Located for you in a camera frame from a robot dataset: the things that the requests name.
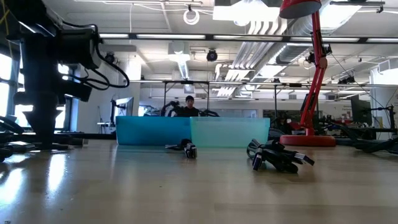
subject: lamp base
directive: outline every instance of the lamp base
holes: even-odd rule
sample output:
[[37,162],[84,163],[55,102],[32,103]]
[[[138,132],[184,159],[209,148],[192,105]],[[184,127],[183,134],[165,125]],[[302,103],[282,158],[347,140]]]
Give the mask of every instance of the lamp base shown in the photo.
[[283,135],[280,137],[279,142],[286,146],[312,146],[312,147],[336,146],[336,139],[332,136]]

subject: red lamp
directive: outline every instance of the red lamp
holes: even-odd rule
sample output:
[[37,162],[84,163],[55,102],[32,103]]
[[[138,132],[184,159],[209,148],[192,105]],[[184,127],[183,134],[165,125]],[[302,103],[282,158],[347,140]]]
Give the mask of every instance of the red lamp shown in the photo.
[[312,15],[312,41],[315,53],[315,74],[310,91],[303,102],[303,113],[300,121],[305,129],[305,136],[283,135],[280,143],[288,146],[335,146],[336,139],[332,136],[316,136],[312,124],[318,95],[322,86],[323,76],[328,67],[325,49],[322,46],[322,35],[319,9],[322,7],[320,0],[284,0],[280,7],[279,16],[283,19],[298,19]]
[[283,19],[297,19],[309,16],[322,7],[320,0],[284,0],[279,16]]

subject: lamp shade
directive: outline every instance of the lamp shade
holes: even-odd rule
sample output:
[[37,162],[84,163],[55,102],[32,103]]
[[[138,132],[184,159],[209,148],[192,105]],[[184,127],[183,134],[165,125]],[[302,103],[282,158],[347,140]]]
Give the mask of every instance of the lamp shade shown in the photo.
[[320,0],[284,0],[279,16],[283,19],[297,19],[309,16],[322,7]]

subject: plastic bin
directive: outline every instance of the plastic bin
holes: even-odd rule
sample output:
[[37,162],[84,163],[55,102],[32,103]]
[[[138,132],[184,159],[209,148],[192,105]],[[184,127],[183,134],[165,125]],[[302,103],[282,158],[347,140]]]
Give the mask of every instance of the plastic bin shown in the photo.
[[192,142],[198,147],[247,147],[268,140],[269,118],[191,118]]
[[117,116],[119,145],[165,146],[191,138],[190,118]]

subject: person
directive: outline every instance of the person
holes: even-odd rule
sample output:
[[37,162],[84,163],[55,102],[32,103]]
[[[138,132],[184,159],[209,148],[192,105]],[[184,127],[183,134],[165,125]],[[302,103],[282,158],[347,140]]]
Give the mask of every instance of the person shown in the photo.
[[187,96],[185,98],[185,102],[186,102],[187,106],[184,107],[184,109],[178,113],[178,116],[179,117],[188,117],[188,118],[194,117],[194,116],[199,116],[199,110],[196,109],[195,107],[193,107],[193,104],[195,102],[193,97]]

